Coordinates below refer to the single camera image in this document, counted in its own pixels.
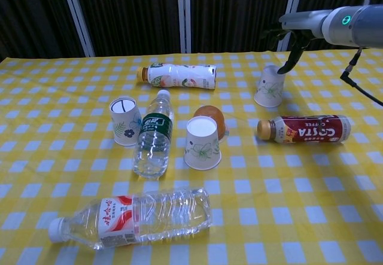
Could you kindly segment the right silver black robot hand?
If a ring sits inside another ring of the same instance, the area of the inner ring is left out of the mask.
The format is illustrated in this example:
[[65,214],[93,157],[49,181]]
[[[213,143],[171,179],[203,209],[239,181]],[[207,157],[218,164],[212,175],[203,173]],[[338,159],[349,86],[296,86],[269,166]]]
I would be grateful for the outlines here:
[[321,27],[330,10],[303,11],[287,13],[281,16],[277,23],[262,32],[261,38],[271,36],[272,44],[291,33],[294,38],[289,57],[285,64],[279,68],[277,74],[283,75],[290,72],[298,63],[301,55],[314,39],[324,38]]

